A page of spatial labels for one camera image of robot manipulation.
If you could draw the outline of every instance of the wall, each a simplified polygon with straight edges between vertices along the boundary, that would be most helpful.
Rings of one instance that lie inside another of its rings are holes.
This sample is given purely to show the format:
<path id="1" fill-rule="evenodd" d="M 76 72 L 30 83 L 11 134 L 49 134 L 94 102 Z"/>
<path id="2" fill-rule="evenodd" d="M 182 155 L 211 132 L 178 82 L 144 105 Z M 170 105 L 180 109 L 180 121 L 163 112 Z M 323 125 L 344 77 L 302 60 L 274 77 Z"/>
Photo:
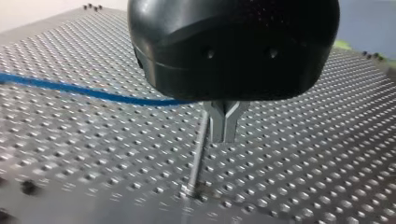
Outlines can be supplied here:
<path id="1" fill-rule="evenodd" d="M 126 10 L 128 0 L 91 0 L 102 5 Z M 0 33 L 27 23 L 40 21 L 88 4 L 87 0 L 0 0 Z"/>
<path id="2" fill-rule="evenodd" d="M 125 10 L 128 0 L 91 0 Z M 47 17 L 82 7 L 82 0 L 0 0 L 0 33 Z M 396 1 L 340 0 L 338 38 L 353 49 L 380 52 L 396 59 Z"/>

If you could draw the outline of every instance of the blue cable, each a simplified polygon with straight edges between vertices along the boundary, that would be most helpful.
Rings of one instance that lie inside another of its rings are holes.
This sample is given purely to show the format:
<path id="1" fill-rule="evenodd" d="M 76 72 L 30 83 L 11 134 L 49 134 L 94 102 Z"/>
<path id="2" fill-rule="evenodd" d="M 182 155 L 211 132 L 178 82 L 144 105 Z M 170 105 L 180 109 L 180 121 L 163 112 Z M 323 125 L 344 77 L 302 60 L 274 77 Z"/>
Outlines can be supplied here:
<path id="1" fill-rule="evenodd" d="M 152 99 L 141 99 L 132 96 L 123 96 L 104 91 L 96 91 L 89 88 L 83 88 L 62 82 L 51 82 L 47 80 L 40 80 L 31 77 L 21 77 L 10 75 L 0 72 L 0 82 L 13 82 L 26 86 L 34 86 L 44 89 L 56 90 L 56 91 L 69 91 L 75 92 L 81 95 L 87 95 L 103 100 L 109 100 L 114 102 L 120 102 L 130 105 L 150 105 L 150 106 L 168 106 L 168 105 L 187 105 L 194 102 L 190 101 L 178 101 L 178 100 L 152 100 Z"/>

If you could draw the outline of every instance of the metal rod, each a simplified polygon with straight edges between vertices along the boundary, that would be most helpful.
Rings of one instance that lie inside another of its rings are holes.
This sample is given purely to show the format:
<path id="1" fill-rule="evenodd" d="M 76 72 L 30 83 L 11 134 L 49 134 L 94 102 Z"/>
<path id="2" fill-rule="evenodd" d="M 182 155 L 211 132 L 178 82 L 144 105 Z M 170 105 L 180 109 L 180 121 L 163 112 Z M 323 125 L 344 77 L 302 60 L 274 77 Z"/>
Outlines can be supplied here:
<path id="1" fill-rule="evenodd" d="M 198 133 L 198 138 L 197 138 L 198 143 L 195 149 L 194 161 L 192 163 L 189 183 L 187 184 L 187 186 L 183 186 L 182 188 L 183 192 L 191 197 L 194 197 L 196 193 L 195 187 L 197 184 L 199 173 L 201 171 L 202 157 L 205 152 L 205 140 L 206 140 L 208 123 L 209 123 L 209 114 L 206 111 L 204 111 L 201 119 L 201 127 Z"/>

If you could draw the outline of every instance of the hole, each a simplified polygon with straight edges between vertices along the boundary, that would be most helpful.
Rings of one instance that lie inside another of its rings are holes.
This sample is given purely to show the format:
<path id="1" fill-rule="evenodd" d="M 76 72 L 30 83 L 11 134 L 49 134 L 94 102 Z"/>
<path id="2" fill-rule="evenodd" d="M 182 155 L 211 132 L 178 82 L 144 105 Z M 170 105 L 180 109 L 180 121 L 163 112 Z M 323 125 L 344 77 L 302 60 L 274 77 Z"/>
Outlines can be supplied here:
<path id="1" fill-rule="evenodd" d="M 212 59 L 213 57 L 215 57 L 215 51 L 209 46 L 206 46 L 206 47 L 202 48 L 202 54 L 207 59 Z"/>

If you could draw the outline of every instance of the black plastic housing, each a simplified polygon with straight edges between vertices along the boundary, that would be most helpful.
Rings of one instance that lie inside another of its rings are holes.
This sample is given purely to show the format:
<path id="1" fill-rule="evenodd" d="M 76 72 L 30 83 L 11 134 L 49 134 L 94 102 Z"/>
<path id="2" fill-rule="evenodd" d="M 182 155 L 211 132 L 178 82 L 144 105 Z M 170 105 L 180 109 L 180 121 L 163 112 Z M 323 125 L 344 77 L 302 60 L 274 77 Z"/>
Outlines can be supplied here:
<path id="1" fill-rule="evenodd" d="M 287 99 L 311 88 L 339 23 L 337 0 L 130 0 L 136 57 L 180 100 Z"/>

